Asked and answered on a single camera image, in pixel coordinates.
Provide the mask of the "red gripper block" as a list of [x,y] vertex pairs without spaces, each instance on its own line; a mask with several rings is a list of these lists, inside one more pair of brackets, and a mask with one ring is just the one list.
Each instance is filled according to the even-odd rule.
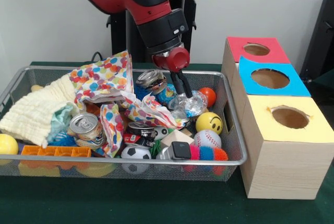
[[181,71],[190,63],[190,55],[185,48],[179,46],[168,52],[155,54],[152,56],[152,61],[156,67],[171,72],[172,83],[178,95],[185,91],[187,98],[193,96],[189,82]]

